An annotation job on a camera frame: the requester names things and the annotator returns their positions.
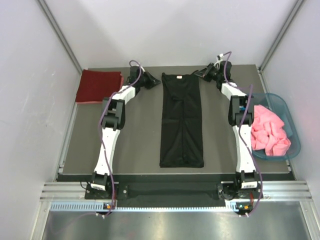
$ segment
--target laundry basket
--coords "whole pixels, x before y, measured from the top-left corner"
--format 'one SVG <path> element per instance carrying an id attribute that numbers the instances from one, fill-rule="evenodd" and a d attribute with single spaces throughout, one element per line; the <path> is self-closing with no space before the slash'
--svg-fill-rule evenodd
<path id="1" fill-rule="evenodd" d="M 286 161 L 297 156 L 300 152 L 301 145 L 286 102 L 280 96 L 273 93 L 254 93 L 253 102 L 254 105 L 262 105 L 274 112 L 284 122 L 283 129 L 291 141 L 291 146 L 284 156 L 267 156 L 264 149 L 258 151 L 252 150 L 252 154 L 267 161 Z"/>

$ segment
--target white wall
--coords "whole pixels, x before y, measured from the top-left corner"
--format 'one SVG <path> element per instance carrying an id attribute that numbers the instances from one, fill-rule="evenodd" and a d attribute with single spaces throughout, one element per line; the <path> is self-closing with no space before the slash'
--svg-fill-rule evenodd
<path id="1" fill-rule="evenodd" d="M 261 64 L 296 0 L 46 0 L 83 68 Z"/>
<path id="2" fill-rule="evenodd" d="M 307 0 L 265 73 L 270 92 L 287 102 L 301 141 L 292 160 L 320 213 L 320 1 Z"/>
<path id="3" fill-rule="evenodd" d="M 28 239 L 80 76 L 35 0 L 0 3 L 0 239 Z"/>

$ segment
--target pink cloth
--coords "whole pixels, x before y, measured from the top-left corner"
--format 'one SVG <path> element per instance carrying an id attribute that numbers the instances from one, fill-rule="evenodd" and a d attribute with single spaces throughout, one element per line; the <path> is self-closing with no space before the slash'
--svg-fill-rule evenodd
<path id="1" fill-rule="evenodd" d="M 264 149 L 267 156 L 284 156 L 291 145 L 283 130 L 284 125 L 275 113 L 262 105 L 255 105 L 251 129 L 252 149 Z"/>

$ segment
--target red cloth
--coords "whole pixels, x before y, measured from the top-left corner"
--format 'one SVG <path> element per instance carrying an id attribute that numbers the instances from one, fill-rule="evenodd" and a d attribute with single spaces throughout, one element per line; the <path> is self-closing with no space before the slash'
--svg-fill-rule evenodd
<path id="1" fill-rule="evenodd" d="M 267 156 L 284 156 L 291 142 L 283 129 L 285 123 L 275 113 L 261 105 L 254 106 L 251 128 L 252 149 L 265 150 Z"/>
<path id="2" fill-rule="evenodd" d="M 119 71 L 83 70 L 75 102 L 101 103 L 104 97 L 110 97 L 121 89 L 123 80 Z"/>

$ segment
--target folded black garment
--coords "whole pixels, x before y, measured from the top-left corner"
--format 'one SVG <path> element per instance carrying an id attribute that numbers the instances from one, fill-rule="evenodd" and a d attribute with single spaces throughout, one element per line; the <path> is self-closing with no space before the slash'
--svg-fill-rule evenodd
<path id="1" fill-rule="evenodd" d="M 162 74 L 161 168 L 202 168 L 202 108 L 195 75 Z"/>

